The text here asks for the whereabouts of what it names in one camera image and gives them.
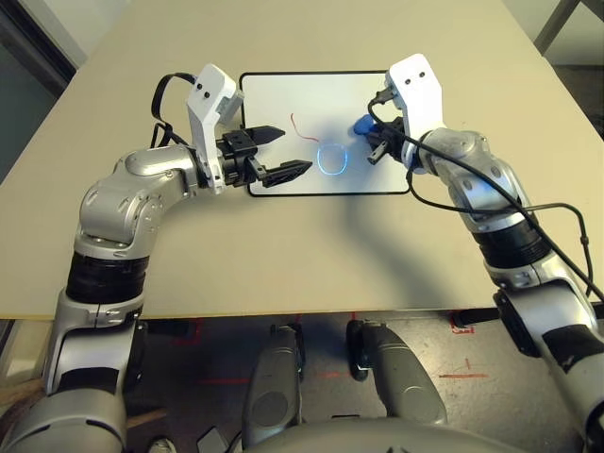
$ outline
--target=table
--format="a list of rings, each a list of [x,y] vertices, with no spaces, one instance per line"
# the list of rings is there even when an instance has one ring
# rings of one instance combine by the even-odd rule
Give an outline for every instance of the table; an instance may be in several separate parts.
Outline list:
[[[484,133],[533,203],[583,211],[601,284],[602,142],[499,1],[135,0],[0,188],[1,315],[52,317],[80,200],[123,154],[148,146],[164,74],[197,74],[207,62],[233,78],[385,69],[416,52],[444,87],[449,127]],[[163,106],[185,136],[188,89],[171,86]],[[448,202],[435,177],[416,179],[424,196]],[[582,264],[575,219],[540,218]],[[461,219],[410,196],[258,199],[230,189],[166,216],[145,291],[146,316],[185,317],[488,307],[494,286]]]

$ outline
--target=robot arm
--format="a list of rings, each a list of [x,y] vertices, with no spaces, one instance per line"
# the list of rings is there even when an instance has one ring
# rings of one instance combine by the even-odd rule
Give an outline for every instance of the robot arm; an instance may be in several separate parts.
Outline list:
[[[435,156],[404,141],[398,159],[408,168],[419,167],[416,173],[439,177],[456,207],[499,210],[463,212],[461,218],[479,245],[489,276],[499,287],[495,303],[502,321],[520,352],[545,360],[579,432],[587,445],[601,451],[604,342],[592,305],[569,267],[522,213],[510,210],[510,202],[484,179],[444,158],[456,159],[488,175],[527,207],[529,199],[516,174],[491,154],[484,136],[445,127],[441,87],[424,56],[414,55],[395,64],[386,75],[386,85],[382,97],[393,98],[403,111],[407,136],[442,154]]]
[[[145,269],[162,216],[202,189],[218,194],[256,180],[270,187],[311,166],[294,160],[267,169],[256,161],[259,145],[284,134],[275,127],[234,130],[216,140],[217,123],[228,121],[242,98],[233,80],[206,66],[187,101],[193,148],[131,153],[88,190],[44,367],[47,397],[13,428],[3,451],[125,450],[122,392],[137,378],[128,375],[136,360],[132,345],[144,332]]]

